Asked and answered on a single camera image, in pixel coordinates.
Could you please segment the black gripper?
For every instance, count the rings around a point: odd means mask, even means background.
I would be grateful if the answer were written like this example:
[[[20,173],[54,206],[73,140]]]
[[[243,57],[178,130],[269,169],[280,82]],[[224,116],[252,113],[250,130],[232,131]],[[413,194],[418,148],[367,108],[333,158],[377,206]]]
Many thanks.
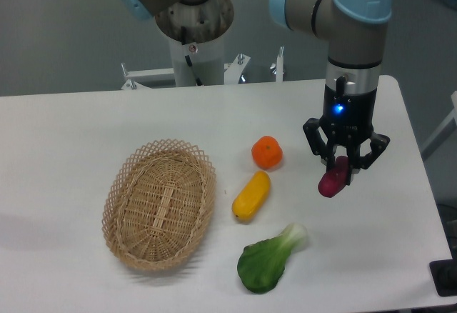
[[[365,94],[336,96],[336,91],[325,86],[322,117],[310,118],[303,125],[311,151],[320,156],[327,171],[336,165],[336,145],[346,148],[348,186],[353,175],[360,169],[368,169],[390,143],[388,136],[373,132],[376,94],[375,89]],[[360,146],[367,139],[370,140],[370,152],[361,156]]]

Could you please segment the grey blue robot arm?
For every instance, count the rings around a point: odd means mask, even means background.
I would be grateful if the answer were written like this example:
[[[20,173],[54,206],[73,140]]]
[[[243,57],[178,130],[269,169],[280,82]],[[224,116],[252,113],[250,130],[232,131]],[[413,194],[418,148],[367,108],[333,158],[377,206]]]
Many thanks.
[[[122,0],[140,20],[154,19],[169,40],[177,86],[222,84],[230,0]],[[392,0],[268,0],[271,18],[328,42],[323,113],[303,126],[326,173],[320,188],[349,185],[390,140],[372,125]]]

